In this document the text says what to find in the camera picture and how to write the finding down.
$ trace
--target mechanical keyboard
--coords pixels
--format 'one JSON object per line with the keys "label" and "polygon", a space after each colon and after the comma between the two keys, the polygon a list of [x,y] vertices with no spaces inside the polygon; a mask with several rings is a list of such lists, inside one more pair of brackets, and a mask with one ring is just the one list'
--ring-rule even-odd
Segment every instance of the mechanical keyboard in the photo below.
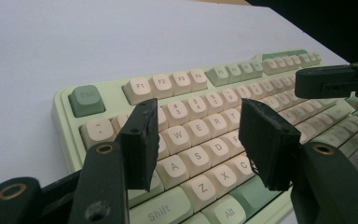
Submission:
{"label": "mechanical keyboard", "polygon": [[268,191],[252,172],[238,139],[241,98],[279,112],[302,144],[324,142],[349,157],[358,149],[358,99],[295,96],[296,70],[321,61],[293,49],[60,90],[52,114],[68,170],[81,169],[87,148],[114,140],[136,104],[158,98],[158,163],[150,192],[128,190],[131,223],[275,223],[292,208],[290,192]]}

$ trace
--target clamp jaw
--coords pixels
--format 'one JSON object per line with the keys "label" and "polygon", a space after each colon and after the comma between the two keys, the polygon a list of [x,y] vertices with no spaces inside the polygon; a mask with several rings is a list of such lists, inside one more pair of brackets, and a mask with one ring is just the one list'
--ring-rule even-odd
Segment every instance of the clamp jaw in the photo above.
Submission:
{"label": "clamp jaw", "polygon": [[130,223],[127,189],[150,190],[158,157],[157,99],[138,104],[114,142],[88,149],[83,169],[40,188],[0,184],[0,223]]}

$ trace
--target dark background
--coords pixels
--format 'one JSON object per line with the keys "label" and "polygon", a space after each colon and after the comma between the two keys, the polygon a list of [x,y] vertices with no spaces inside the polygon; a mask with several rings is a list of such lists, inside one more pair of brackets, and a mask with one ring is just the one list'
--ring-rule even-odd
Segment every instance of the dark background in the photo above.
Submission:
{"label": "dark background", "polygon": [[247,0],[270,7],[349,63],[358,62],[358,1]]}

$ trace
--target white table surface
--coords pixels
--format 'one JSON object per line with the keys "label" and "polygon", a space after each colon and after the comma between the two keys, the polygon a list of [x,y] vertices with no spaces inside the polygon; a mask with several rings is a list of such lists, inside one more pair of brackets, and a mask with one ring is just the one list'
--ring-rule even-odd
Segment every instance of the white table surface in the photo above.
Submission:
{"label": "white table surface", "polygon": [[[318,51],[346,63],[264,7],[193,1],[0,1],[0,183],[68,175],[52,118],[61,88]],[[351,159],[358,167],[358,152]],[[282,223],[296,223],[293,215]]]}

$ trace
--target shift key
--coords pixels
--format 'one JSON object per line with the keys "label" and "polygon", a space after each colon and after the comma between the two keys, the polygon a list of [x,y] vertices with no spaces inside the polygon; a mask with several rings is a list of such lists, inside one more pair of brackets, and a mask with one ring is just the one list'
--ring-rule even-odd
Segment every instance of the shift key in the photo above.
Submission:
{"label": "shift key", "polygon": [[132,208],[130,223],[179,223],[191,215],[190,201],[183,190],[176,187]]}

